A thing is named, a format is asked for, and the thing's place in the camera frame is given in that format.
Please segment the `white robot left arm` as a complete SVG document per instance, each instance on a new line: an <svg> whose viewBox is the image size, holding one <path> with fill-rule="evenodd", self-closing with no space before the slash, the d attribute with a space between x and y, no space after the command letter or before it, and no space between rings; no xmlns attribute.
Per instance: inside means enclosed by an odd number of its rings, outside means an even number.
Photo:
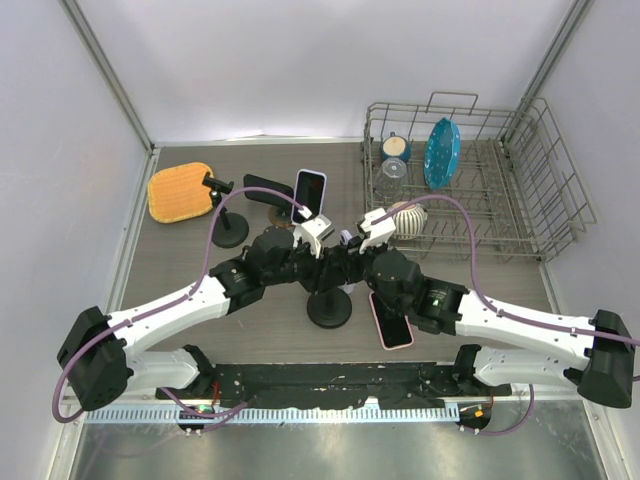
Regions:
<svg viewBox="0 0 640 480"><path fill-rule="evenodd" d="M191 285L128 310L84 310L57 355L61 380L83 412L146 389L168 398L219 399L215 369L198 347L158 352L155 345L261 300L269 286L298 283L318 297L354 283L360 278L357 256L347 245L320 249L313 239L270 227L240 255L206 269Z"/></svg>

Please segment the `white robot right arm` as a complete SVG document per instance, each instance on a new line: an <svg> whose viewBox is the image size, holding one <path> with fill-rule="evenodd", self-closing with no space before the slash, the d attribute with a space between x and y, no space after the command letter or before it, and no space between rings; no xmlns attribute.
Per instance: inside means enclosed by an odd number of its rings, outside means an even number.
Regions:
<svg viewBox="0 0 640 480"><path fill-rule="evenodd" d="M602 406L631 406L639 343L618 314L562 316L517 307L425 276L417 263L387 247L352 248L348 258L349 282L365 282L392 319L433 335L515 346L514 359L478 348L473 360L456 365L451 380L460 393L472 395L492 384L557 384Z"/></svg>

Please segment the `tall black phone stand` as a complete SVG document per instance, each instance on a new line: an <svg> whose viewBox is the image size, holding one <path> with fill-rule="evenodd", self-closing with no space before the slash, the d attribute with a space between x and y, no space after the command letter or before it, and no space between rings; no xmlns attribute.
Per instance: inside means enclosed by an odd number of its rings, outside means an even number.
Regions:
<svg viewBox="0 0 640 480"><path fill-rule="evenodd" d="M337 329L345 325L352 314L352 302L340 288L311 295L306 304L312 323L323 329Z"/></svg>

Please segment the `short black phone stand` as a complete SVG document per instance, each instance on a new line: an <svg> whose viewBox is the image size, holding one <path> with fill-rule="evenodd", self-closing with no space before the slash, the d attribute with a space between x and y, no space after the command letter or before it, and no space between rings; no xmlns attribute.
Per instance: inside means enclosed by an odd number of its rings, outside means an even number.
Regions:
<svg viewBox="0 0 640 480"><path fill-rule="evenodd" d="M234 183L226 183L216 179L212 173L206 172L202 184L210 189L209 197L212 207L217 209L225 195L232 192ZM234 248L242 244L249 234L249 225L244 216L229 213L225 207L220 211L211 235L212 243L224 249Z"/></svg>

